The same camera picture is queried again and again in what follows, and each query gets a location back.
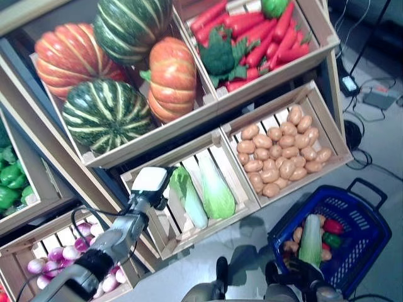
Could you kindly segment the dark left robot hand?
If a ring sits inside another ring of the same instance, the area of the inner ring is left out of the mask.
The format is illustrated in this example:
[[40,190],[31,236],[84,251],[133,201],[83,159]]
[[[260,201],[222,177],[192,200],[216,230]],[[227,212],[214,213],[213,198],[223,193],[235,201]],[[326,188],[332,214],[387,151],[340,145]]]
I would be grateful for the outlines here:
[[163,211],[169,201],[169,193],[170,193],[170,187],[168,186],[161,194],[160,198],[157,200],[156,205],[154,205],[154,209],[158,211]]

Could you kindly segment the dark right robot hand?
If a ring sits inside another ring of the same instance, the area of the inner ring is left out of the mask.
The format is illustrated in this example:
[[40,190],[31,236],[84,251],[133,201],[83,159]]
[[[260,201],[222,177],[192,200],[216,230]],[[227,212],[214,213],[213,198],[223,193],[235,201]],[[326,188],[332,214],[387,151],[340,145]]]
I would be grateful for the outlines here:
[[324,281],[319,269],[295,256],[288,261],[288,271],[292,284],[298,288],[311,288],[314,284]]

